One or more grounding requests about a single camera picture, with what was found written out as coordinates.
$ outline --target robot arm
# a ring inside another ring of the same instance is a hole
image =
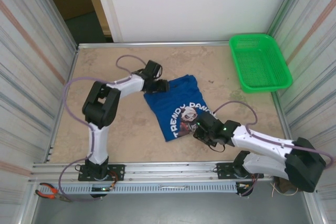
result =
[[[108,153],[107,139],[111,123],[117,113],[119,100],[131,93],[165,92],[169,89],[166,80],[157,80],[162,74],[162,67],[149,61],[144,69],[132,73],[131,78],[124,78],[114,83],[95,82],[84,103],[82,112],[89,123],[89,153],[94,134],[93,153],[85,162],[87,173],[100,180],[107,175]]]
[[[249,134],[246,127],[240,123],[229,120],[223,124],[208,112],[203,112],[197,118],[197,124],[194,137],[209,146],[215,147],[217,143],[228,144],[262,154],[240,152],[233,162],[234,172],[239,177],[255,173],[270,174],[287,179],[299,189],[311,193],[326,167],[325,161],[317,153],[285,147],[290,145],[314,149],[304,138],[292,141],[256,131]],[[282,146],[262,141],[253,135],[278,142]]]

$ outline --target green basket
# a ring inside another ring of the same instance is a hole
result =
[[[273,92],[292,84],[284,57],[272,37],[266,34],[236,35],[229,44],[244,92]]]

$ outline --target speckled tabletop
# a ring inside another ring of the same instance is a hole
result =
[[[203,98],[211,110],[229,100],[250,104],[257,112],[259,122],[251,127],[275,137],[283,137],[282,128],[270,93],[246,94],[240,89],[237,73],[227,46],[207,47],[142,47],[142,48],[87,48],[81,49],[73,78],[92,76],[104,80],[118,80],[127,73],[116,68],[116,59],[125,54],[154,60],[163,66],[163,79],[172,80],[193,74]],[[124,58],[121,64],[131,71],[142,68],[133,58]],[[68,105],[78,116],[92,87],[92,81],[74,83],[68,93]],[[229,104],[217,117],[245,124],[254,120],[248,108]],[[66,111],[61,117],[52,163],[68,163],[85,157],[88,151],[87,127],[73,120]],[[233,160],[241,149],[227,146],[225,152],[213,152],[192,135],[165,142],[154,113],[143,98],[133,93],[119,102],[117,116],[110,127],[108,153],[110,162],[183,162]]]

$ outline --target pliers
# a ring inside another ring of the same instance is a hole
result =
[[[39,190],[35,190],[35,193],[39,197],[46,198],[46,199],[59,199],[59,200],[62,200],[62,201],[71,202],[71,200],[67,199],[64,195],[59,194],[58,189],[56,189],[53,185],[51,185],[49,183],[40,183],[40,185],[49,187],[49,189],[51,190],[51,192],[53,194],[43,194]]]

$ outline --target corrugated metal wall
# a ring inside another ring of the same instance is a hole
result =
[[[275,34],[293,76],[279,92],[294,139],[336,156],[336,0],[296,0]],[[336,223],[336,165],[318,184],[330,223]]]
[[[76,45],[48,0],[0,0],[0,223],[50,143]]]

